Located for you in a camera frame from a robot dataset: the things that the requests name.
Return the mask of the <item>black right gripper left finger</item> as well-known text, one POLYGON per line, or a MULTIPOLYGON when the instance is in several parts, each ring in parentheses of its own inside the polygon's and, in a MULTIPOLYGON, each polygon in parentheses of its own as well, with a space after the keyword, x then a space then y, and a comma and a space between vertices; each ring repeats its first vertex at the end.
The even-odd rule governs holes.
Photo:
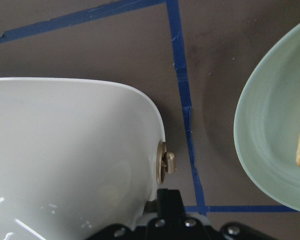
POLYGON ((156 217, 131 230, 123 224, 111 224, 89 240, 212 240, 211 227, 187 216, 181 194, 176 189, 157 190, 156 217))

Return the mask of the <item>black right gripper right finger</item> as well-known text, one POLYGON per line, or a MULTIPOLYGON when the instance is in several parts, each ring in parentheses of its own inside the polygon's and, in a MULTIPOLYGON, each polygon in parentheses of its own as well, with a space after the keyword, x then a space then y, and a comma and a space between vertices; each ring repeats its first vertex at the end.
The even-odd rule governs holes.
POLYGON ((259 230, 244 225, 239 222, 229 222, 220 228, 220 233, 225 240, 272 240, 270 235, 267 235, 259 230))

